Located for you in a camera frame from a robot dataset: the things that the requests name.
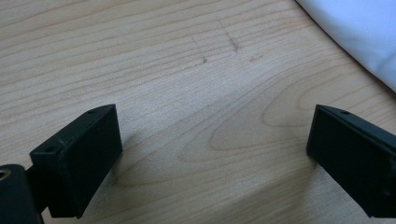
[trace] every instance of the light wood surface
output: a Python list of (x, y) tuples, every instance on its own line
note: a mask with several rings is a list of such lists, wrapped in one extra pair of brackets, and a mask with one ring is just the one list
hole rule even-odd
[(394, 223), (305, 154), (316, 104), (396, 133), (395, 94), (292, 0), (1, 0), (0, 164), (117, 104), (124, 152), (84, 217)]

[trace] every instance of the black plastic part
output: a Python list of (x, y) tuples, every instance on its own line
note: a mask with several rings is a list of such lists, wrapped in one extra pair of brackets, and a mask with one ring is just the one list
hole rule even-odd
[(396, 217), (396, 136), (347, 111), (317, 105), (307, 153), (369, 217)]
[(42, 223), (22, 166), (0, 166), (0, 195), (0, 223)]
[(46, 181), (42, 179), (34, 166), (30, 167), (26, 171), (26, 175), (30, 185), (30, 190), (33, 193), (35, 210), (40, 214), (49, 204), (48, 186), (45, 185)]
[(47, 203), (53, 217), (81, 217), (121, 152), (115, 105), (90, 110), (68, 124), (30, 153), (32, 175), (48, 194), (38, 210)]

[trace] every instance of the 3d printed part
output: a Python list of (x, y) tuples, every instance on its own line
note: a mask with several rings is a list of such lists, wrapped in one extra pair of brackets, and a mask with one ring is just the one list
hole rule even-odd
[(84, 113), (30, 153), (26, 172), (0, 166), (0, 223), (41, 223), (46, 207), (53, 217), (81, 217), (121, 152), (116, 106)]
[(345, 110), (317, 105), (307, 154), (369, 217), (396, 217), (396, 136)]

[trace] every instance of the screw hole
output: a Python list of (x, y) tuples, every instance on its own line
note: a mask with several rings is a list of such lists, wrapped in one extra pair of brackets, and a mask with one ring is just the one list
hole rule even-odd
[(0, 170), (0, 181), (6, 179), (10, 174), (10, 170)]
[(46, 149), (44, 149), (45, 152), (53, 152), (55, 151), (55, 147), (47, 147)]

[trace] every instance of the white cloth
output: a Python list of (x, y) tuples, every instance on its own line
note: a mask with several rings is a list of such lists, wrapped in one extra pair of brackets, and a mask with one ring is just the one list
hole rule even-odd
[(342, 48), (396, 91), (396, 0), (297, 0)]

